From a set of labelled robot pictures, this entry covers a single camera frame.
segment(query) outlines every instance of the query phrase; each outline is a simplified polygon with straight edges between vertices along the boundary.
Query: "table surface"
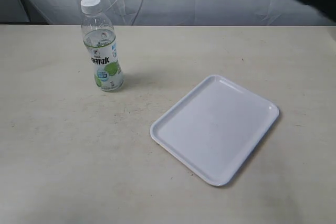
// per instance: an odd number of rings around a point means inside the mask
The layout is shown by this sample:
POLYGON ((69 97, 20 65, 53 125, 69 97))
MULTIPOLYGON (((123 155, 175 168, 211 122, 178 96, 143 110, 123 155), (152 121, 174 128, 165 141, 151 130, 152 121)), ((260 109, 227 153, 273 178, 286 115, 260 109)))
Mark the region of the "table surface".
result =
POLYGON ((117 27, 125 85, 100 91, 79 26, 0 26, 2 223, 334 223, 332 27, 117 27), (150 125, 210 74, 281 117, 228 185, 150 125))

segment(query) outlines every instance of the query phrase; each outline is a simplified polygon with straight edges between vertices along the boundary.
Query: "bottle label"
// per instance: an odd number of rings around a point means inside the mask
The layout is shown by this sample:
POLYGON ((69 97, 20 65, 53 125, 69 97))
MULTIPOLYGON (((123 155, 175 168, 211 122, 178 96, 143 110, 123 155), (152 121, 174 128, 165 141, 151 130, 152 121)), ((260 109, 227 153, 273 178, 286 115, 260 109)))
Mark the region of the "bottle label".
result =
POLYGON ((94 64, 95 82, 101 90, 109 91, 123 83, 123 73, 118 63, 116 41, 102 47, 86 45, 94 64))

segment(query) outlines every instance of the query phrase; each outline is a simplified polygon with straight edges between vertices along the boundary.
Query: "white table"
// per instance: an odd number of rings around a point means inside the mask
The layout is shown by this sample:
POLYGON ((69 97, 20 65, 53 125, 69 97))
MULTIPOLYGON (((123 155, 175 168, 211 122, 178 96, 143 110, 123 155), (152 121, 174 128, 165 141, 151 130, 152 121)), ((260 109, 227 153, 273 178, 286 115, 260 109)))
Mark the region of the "white table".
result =
POLYGON ((100 91, 79 26, 0 26, 0 220, 334 223, 331 27, 117 27, 125 86, 100 91), (282 116, 229 186, 193 175, 150 125, 221 74, 282 116))

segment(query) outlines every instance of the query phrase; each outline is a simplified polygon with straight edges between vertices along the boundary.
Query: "white bottle cap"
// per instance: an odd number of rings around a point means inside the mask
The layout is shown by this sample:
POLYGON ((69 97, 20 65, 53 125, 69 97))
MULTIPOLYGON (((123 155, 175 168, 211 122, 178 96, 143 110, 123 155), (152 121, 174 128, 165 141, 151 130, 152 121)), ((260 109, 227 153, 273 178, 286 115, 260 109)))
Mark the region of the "white bottle cap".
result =
POLYGON ((96 14, 102 11, 100 0, 82 0, 80 7, 85 14, 96 14))

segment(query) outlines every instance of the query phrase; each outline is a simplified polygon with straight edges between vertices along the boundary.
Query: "plastic tray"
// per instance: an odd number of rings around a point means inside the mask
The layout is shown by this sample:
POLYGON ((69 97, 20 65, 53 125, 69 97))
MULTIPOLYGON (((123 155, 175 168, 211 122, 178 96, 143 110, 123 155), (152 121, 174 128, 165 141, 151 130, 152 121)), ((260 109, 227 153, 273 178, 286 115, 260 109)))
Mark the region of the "plastic tray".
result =
POLYGON ((222 186, 278 115, 270 101, 213 75, 154 122, 150 134, 200 178, 222 186))

